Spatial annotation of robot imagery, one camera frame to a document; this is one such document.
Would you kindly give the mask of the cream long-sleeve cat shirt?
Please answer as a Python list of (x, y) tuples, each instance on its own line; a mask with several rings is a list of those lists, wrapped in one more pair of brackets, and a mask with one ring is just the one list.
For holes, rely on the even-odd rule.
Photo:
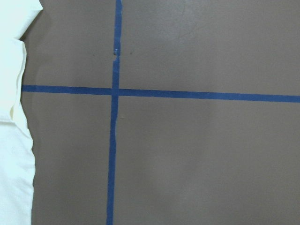
[(0, 223), (30, 225), (35, 157), (21, 104), (27, 52), (20, 38), (43, 9), (38, 0), (0, 2)]

